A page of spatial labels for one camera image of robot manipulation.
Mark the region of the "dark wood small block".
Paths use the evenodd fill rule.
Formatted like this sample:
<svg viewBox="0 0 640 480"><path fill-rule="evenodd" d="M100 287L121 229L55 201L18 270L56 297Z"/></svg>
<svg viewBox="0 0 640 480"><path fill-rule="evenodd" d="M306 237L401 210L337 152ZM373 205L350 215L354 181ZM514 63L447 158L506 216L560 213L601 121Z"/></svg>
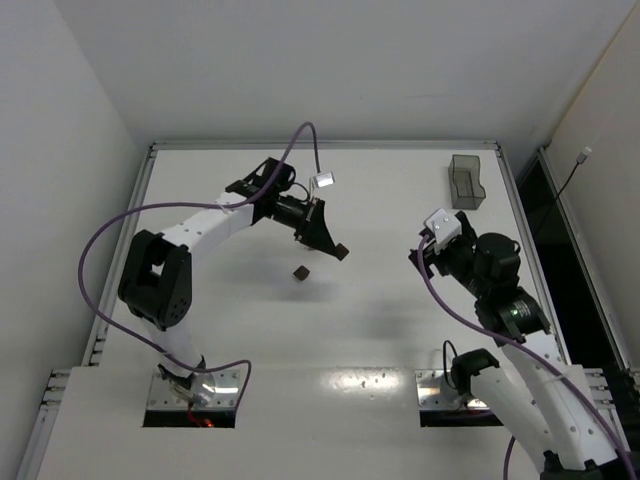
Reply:
<svg viewBox="0 0 640 480"><path fill-rule="evenodd" d="M305 266L299 266L294 272L293 272L293 276L295 279L297 279L298 281L304 281L308 278L310 274L310 270L308 268L306 268Z"/></svg>

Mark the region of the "dark wood arch block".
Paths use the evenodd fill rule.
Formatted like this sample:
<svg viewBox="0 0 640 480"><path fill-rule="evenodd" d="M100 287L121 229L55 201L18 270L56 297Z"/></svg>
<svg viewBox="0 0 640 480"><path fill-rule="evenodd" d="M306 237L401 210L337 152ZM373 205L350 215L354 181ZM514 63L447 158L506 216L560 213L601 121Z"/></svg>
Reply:
<svg viewBox="0 0 640 480"><path fill-rule="evenodd" d="M342 243L339 243L336 245L335 256L339 261L344 260L349 253L350 253L349 249L345 247Z"/></svg>

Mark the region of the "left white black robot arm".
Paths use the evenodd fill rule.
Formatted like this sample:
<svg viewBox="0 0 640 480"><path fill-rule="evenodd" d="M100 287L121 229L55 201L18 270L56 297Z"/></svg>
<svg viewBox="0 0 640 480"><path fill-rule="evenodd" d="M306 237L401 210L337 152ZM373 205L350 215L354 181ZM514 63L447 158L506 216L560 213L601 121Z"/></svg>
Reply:
<svg viewBox="0 0 640 480"><path fill-rule="evenodd" d="M227 186L218 208L200 210L158 233L141 230L134 235L118 297L134 316L147 322L153 343L162 350L161 376L178 392L194 394L197 378L205 375L206 360L186 324L198 261L264 218L291 228L295 240L312 250L338 260L348 255L348 249L335 243L329 233L324 201L289 195L295 178L292 166L268 158Z"/></svg>

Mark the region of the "smoky transparent plastic bin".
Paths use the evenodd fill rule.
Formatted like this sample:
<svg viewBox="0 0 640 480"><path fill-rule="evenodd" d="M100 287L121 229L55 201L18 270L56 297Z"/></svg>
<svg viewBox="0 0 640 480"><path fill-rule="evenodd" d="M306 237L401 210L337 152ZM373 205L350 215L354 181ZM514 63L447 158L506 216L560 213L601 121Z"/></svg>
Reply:
<svg viewBox="0 0 640 480"><path fill-rule="evenodd" d="M480 182L481 161L476 155L454 154L448 167L452 207L457 210L477 210L486 199Z"/></svg>

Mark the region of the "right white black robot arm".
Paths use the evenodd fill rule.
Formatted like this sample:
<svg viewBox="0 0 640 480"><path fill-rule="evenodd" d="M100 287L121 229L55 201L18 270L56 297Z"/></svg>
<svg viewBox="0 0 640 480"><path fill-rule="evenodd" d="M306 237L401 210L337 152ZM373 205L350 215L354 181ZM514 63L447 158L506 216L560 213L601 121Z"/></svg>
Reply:
<svg viewBox="0 0 640 480"><path fill-rule="evenodd" d="M409 259L453 319L491 338L522 382L487 349L456 356L461 397L485 403L524 449L542 479L634 479L630 455L591 399L584 370L561 357L541 306L520 284L520 245L476 234L464 212L438 209Z"/></svg>

